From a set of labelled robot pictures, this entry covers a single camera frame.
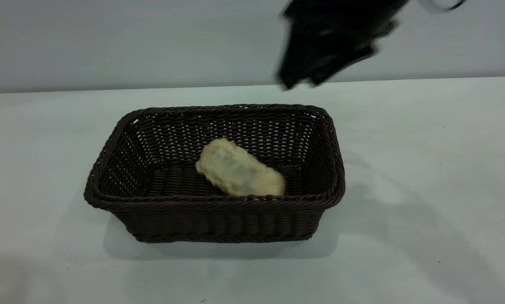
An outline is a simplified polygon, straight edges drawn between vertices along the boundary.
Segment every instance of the baked good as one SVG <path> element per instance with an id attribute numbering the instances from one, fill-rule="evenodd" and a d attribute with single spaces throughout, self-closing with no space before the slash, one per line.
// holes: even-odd
<path id="1" fill-rule="evenodd" d="M 204 147 L 196 170 L 232 196 L 285 194 L 285 178 L 280 173 L 225 138 Z"/>

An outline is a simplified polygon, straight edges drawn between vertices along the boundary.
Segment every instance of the gray wall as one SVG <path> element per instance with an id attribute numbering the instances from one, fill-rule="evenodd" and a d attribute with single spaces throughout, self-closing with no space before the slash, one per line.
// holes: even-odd
<path id="1" fill-rule="evenodd" d="M 0 92 L 273 83 L 287 2 L 0 0 Z M 505 0 L 399 19 L 334 80 L 505 75 Z"/>

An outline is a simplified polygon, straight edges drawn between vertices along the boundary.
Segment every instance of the rectangular basket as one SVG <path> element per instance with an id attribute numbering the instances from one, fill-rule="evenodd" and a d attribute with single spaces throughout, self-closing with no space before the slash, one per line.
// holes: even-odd
<path id="1" fill-rule="evenodd" d="M 224 195 L 195 162 L 226 137 L 282 173 L 285 196 Z M 84 197 L 143 242 L 306 240 L 345 193 L 333 121 L 316 106 L 149 108 L 123 117 L 93 165 Z"/>

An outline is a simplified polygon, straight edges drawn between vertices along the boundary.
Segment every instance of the table surface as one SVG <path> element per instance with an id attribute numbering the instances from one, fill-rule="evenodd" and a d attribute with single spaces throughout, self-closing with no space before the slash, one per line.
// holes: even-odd
<path id="1" fill-rule="evenodd" d="M 143 244 L 83 200 L 150 106 L 332 116 L 347 192 L 303 242 Z M 0 94 L 0 303 L 505 304 L 505 77 Z"/>

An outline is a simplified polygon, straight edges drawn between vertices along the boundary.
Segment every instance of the motion-blurred object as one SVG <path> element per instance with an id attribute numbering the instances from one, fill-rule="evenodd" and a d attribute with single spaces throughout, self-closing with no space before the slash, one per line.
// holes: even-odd
<path id="1" fill-rule="evenodd" d="M 397 27 L 393 19 L 409 0 L 293 0 L 283 12 L 291 34 L 278 78 L 287 89 L 302 79 L 319 85 L 377 52 L 375 40 Z M 466 0 L 441 7 L 452 11 Z"/>

